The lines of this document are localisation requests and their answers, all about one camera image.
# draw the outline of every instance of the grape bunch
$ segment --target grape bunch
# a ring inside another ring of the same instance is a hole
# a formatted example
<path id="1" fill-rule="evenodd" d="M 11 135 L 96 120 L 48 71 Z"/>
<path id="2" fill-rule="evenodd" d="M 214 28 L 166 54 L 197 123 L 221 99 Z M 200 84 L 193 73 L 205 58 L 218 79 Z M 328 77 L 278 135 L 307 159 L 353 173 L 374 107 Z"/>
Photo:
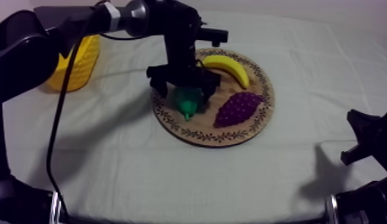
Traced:
<path id="1" fill-rule="evenodd" d="M 214 127 L 237 125 L 248 120 L 257 106 L 264 101 L 264 97 L 252 92 L 238 92 L 232 95 L 216 115 Z"/>

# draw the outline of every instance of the yellow banana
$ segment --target yellow banana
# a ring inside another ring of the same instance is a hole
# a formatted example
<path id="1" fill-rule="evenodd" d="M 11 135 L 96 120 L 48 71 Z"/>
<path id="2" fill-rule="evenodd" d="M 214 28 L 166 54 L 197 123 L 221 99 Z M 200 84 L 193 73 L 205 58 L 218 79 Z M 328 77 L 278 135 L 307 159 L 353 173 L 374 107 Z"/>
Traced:
<path id="1" fill-rule="evenodd" d="M 205 67 L 223 69 L 238 79 L 241 86 L 249 87 L 249 77 L 242 65 L 234 59 L 224 55 L 210 55 L 202 61 Z"/>

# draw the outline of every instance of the table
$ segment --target table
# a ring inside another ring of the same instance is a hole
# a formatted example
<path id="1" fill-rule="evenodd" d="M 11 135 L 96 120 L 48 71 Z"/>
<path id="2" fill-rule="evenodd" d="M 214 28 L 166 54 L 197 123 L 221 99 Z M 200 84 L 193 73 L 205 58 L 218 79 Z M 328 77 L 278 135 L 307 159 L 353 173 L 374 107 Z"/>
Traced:
<path id="1" fill-rule="evenodd" d="M 223 150 L 178 141 L 149 101 L 145 70 L 166 63 L 163 38 L 101 39 L 91 80 L 67 94 L 52 160 L 73 214 L 173 223 L 300 219 L 320 214 L 324 197 L 387 175 L 372 158 L 350 167 L 339 159 L 355 145 L 347 111 L 387 112 L 387 36 L 291 18 L 200 14 L 230 32 L 222 48 L 269 75 L 270 123 Z M 13 174 L 45 189 L 52 189 L 45 156 L 57 99 L 43 85 L 4 104 Z"/>

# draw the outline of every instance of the wooden plate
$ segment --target wooden plate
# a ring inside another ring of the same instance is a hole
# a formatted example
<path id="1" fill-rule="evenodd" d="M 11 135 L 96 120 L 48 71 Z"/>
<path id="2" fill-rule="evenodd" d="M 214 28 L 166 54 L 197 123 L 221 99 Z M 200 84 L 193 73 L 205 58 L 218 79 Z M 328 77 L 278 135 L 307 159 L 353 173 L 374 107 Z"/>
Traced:
<path id="1" fill-rule="evenodd" d="M 175 137 L 190 144 L 203 147 L 228 147 L 245 142 L 257 135 L 271 119 L 274 110 L 274 90 L 266 73 L 252 60 L 233 51 L 219 48 L 205 48 L 196 51 L 196 58 L 203 60 L 208 55 L 225 55 L 242 64 L 249 76 L 250 86 L 246 91 L 262 95 L 262 102 L 254 115 L 238 125 L 214 128 L 213 123 L 219 108 L 235 93 L 244 91 L 234 77 L 228 73 L 211 69 L 221 74 L 221 85 L 209 99 L 207 105 L 186 122 L 172 103 L 174 86 L 168 86 L 167 98 L 162 98 L 153 90 L 151 98 L 153 110 L 159 122 Z"/>

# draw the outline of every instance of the green toy pepper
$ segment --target green toy pepper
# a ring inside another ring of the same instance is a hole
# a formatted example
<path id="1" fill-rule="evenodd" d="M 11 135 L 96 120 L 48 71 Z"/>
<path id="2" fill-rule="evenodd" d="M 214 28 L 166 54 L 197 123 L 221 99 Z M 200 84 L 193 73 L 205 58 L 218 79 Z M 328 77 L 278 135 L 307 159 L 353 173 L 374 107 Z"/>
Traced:
<path id="1" fill-rule="evenodd" d="M 188 121 L 202 102 L 202 91 L 198 88 L 176 87 L 173 92 L 173 101 L 177 110 Z"/>

